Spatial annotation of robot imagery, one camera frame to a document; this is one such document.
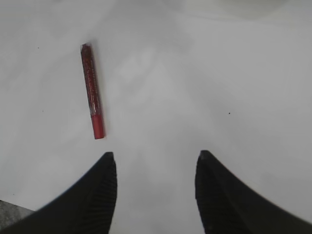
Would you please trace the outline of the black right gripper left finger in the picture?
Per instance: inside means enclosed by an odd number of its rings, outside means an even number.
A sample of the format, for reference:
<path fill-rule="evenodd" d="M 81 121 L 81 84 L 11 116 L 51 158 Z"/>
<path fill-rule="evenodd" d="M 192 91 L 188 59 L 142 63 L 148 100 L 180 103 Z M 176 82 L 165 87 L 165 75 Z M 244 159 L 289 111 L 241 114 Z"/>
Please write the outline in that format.
<path fill-rule="evenodd" d="M 117 167 L 106 152 L 66 192 L 2 234 L 107 234 L 117 201 Z"/>

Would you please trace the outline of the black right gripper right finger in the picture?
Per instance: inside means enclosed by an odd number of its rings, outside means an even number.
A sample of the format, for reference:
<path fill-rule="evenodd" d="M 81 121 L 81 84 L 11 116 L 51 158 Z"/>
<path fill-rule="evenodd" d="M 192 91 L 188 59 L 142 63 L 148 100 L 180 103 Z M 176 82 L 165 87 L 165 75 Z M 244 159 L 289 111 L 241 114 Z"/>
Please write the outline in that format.
<path fill-rule="evenodd" d="M 202 150 L 195 198 L 207 234 L 310 234 L 312 225 L 249 188 L 212 153 Z"/>

